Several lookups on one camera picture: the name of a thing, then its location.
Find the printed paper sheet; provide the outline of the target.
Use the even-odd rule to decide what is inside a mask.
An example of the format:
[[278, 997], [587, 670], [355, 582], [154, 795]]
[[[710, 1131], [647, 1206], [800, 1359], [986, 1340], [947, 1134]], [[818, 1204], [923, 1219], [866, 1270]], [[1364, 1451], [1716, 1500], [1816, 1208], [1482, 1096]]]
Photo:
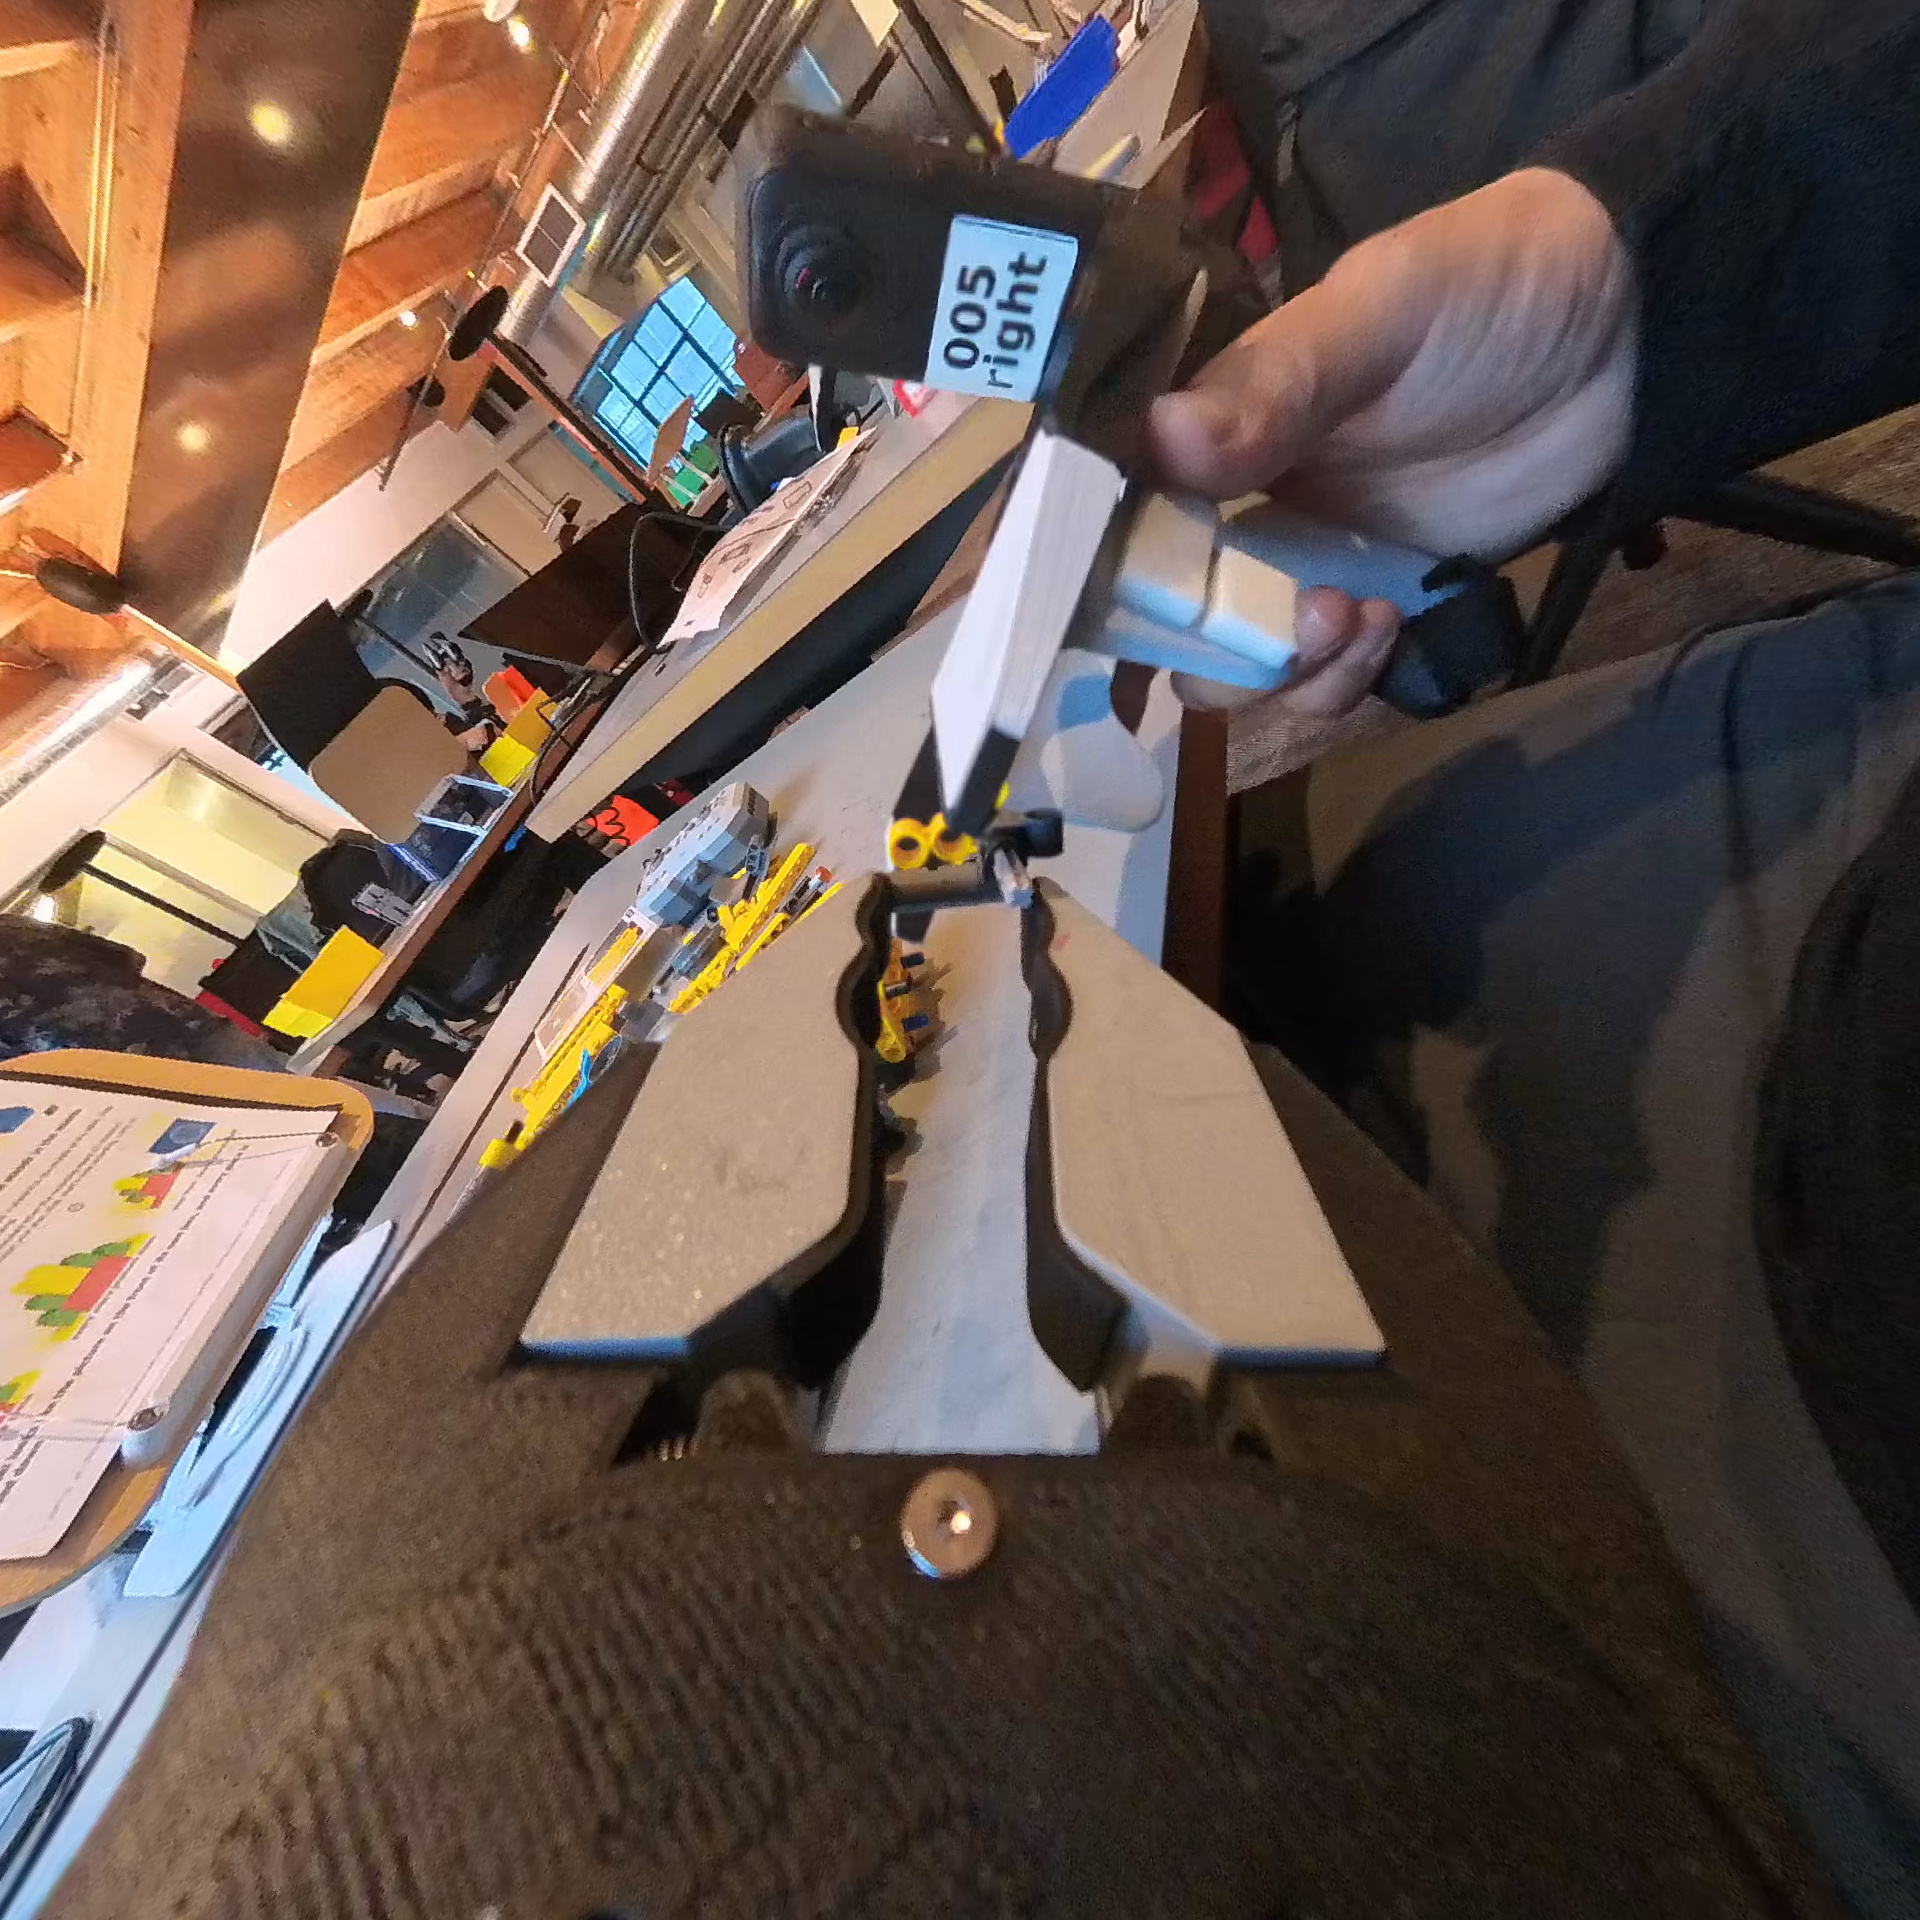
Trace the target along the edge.
[[794, 540], [826, 513], [845, 476], [856, 467], [874, 435], [847, 429], [831, 452], [781, 486], [725, 533], [695, 568], [688, 591], [663, 628], [656, 646], [670, 648], [683, 639], [715, 633], [733, 601], [747, 591]]

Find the black panel board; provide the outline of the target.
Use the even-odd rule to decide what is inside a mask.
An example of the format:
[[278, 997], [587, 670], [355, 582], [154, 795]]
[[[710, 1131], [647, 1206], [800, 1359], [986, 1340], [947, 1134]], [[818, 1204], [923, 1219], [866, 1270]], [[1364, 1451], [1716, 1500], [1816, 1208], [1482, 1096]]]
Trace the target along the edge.
[[275, 747], [306, 772], [379, 692], [331, 603], [311, 608], [235, 678]]

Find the yellow gear brick subassembly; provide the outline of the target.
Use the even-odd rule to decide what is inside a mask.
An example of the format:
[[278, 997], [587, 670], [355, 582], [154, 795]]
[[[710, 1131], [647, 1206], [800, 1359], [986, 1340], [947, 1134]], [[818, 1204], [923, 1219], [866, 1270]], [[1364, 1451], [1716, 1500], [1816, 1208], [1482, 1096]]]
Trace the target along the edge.
[[922, 944], [892, 936], [875, 1000], [877, 1137], [882, 1156], [895, 1164], [916, 1136], [916, 1120], [901, 1113], [898, 1096], [935, 1071], [944, 1041], [939, 968], [927, 963]]

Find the small yellow grey axle assembly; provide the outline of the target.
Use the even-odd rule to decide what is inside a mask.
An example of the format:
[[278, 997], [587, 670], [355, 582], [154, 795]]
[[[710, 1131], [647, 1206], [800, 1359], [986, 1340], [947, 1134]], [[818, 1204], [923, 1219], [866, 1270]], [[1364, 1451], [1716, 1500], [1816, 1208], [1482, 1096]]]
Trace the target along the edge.
[[959, 831], [942, 814], [895, 817], [886, 838], [886, 900], [895, 919], [947, 907], [1011, 905], [1032, 899], [1030, 867], [1059, 856], [1064, 823], [1055, 808], [1002, 808], [981, 831]]

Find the black office chair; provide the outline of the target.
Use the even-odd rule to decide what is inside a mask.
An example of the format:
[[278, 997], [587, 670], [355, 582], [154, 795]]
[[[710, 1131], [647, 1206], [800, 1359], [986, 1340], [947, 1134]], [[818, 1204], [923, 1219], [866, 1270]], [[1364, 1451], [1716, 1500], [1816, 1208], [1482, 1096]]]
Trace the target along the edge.
[[1611, 559], [1626, 568], [1650, 568], [1666, 552], [1668, 519], [1709, 525], [1742, 537], [1797, 543], [1839, 557], [1871, 559], [1895, 568], [1918, 566], [1915, 519], [1821, 493], [1759, 470], [1708, 486], [1684, 510], [1668, 512], [1618, 534], [1579, 537], [1559, 543], [1551, 573], [1525, 631], [1508, 687], [1540, 684], [1555, 670], [1567, 638]]

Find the dark brown table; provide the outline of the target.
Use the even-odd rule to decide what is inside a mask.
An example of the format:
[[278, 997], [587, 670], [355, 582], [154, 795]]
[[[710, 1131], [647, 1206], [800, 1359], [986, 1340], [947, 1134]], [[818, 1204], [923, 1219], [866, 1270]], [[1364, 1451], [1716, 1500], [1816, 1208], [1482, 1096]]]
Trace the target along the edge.
[[589, 668], [606, 648], [626, 659], [663, 639], [720, 533], [631, 502], [466, 622], [461, 639], [560, 668]]

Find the clear blue storage rack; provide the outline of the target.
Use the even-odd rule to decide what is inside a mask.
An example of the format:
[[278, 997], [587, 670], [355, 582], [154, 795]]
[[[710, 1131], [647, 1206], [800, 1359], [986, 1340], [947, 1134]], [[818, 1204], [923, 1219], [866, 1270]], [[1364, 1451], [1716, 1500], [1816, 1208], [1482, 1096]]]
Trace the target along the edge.
[[487, 774], [448, 774], [427, 793], [413, 827], [391, 843], [391, 852], [427, 884], [448, 880], [510, 800], [512, 791]]

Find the person's right hand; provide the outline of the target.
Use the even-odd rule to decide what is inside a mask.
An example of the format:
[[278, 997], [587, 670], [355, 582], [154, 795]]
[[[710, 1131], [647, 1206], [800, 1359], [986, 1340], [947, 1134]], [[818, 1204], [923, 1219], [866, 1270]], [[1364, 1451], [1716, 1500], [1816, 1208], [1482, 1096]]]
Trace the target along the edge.
[[1381, 230], [1159, 397], [1159, 477], [1438, 559], [1511, 559], [1621, 467], [1635, 265], [1544, 166]]

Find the wooden board sign stand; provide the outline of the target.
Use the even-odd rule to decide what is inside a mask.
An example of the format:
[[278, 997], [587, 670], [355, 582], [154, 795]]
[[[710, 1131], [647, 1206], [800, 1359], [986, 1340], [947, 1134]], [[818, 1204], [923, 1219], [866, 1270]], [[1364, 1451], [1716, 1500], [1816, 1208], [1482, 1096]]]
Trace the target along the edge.
[[374, 1136], [339, 1079], [100, 1048], [4, 1062], [3, 1611], [149, 1515]]

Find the window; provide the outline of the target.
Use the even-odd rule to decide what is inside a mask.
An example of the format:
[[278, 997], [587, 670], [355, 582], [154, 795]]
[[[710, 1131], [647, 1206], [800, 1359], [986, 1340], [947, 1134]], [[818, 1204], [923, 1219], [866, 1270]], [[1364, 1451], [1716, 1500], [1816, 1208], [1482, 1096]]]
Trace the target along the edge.
[[683, 399], [700, 413], [720, 392], [742, 392], [735, 336], [698, 281], [680, 276], [600, 343], [574, 399], [642, 462]]

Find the person's right forearm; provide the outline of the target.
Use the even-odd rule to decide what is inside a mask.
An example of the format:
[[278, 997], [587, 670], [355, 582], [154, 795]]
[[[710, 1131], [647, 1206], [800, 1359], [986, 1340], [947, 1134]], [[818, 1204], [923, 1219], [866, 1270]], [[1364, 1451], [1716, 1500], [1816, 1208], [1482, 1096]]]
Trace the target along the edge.
[[1532, 151], [1606, 211], [1638, 285], [1621, 531], [1915, 405], [1915, 9], [1723, 6]]

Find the grey desk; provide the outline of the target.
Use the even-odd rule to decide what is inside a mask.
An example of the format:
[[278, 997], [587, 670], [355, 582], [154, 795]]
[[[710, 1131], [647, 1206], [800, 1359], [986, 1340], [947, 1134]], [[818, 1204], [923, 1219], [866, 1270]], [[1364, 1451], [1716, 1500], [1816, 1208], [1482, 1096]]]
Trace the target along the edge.
[[[818, 843], [836, 872], [861, 871], [879, 849], [892, 806], [927, 724], [927, 684], [954, 614], [901, 638], [877, 662], [773, 736], [731, 769], [780, 811], [781, 827]], [[562, 997], [635, 896], [661, 827], [587, 880], [507, 998], [485, 1045], [448, 1092], [420, 1145], [381, 1195], [367, 1231], [315, 1263], [300, 1296], [306, 1343], [276, 1400], [254, 1416], [207, 1510], [197, 1580], [174, 1598], [123, 1596], [122, 1572], [87, 1575], [29, 1617], [4, 1660], [4, 1716], [14, 1693], [35, 1728], [87, 1718], [77, 1783], [44, 1815], [4, 1880], [4, 1915], [40, 1915], [79, 1856], [111, 1791], [154, 1731], [232, 1533], [319, 1383], [350, 1350], [399, 1272], [469, 1201], [483, 1145], [510, 1113], [510, 1084], [533, 1054], [536, 1021]], [[877, 1320], [831, 1391], [829, 1451], [1079, 1448], [1093, 1435], [1090, 1400], [1055, 1377], [1023, 1309], [1023, 1103], [1032, 1088], [1016, 926], [1005, 907], [942, 913], [927, 929], [944, 1033], [933, 1064], [901, 1092], [916, 1141], [890, 1184]]]

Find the grey brick battery hub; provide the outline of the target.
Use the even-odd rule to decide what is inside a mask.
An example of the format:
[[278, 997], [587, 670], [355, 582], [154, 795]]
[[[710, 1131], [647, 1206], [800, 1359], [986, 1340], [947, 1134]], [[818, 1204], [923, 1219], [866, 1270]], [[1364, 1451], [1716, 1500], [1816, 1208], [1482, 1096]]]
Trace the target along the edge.
[[691, 929], [703, 919], [712, 884], [740, 871], [773, 829], [773, 806], [746, 782], [725, 783], [700, 801], [640, 876], [623, 926], [640, 935]]

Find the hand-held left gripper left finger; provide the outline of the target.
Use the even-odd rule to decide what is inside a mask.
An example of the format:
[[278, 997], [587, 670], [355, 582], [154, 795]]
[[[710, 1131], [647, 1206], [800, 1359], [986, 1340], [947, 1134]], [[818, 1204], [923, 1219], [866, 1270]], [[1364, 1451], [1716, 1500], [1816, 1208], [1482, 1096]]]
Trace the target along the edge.
[[706, 1383], [826, 1385], [879, 1299], [879, 877], [854, 877], [661, 1045], [519, 1343]]

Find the metal ventilation duct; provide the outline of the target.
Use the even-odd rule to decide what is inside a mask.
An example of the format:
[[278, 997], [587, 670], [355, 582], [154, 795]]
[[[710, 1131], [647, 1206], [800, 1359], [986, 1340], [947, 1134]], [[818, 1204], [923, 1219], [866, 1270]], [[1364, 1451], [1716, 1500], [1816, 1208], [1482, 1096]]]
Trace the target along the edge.
[[574, 197], [589, 215], [574, 276], [626, 278], [698, 160], [742, 127], [821, 3], [658, 4], [604, 91]]

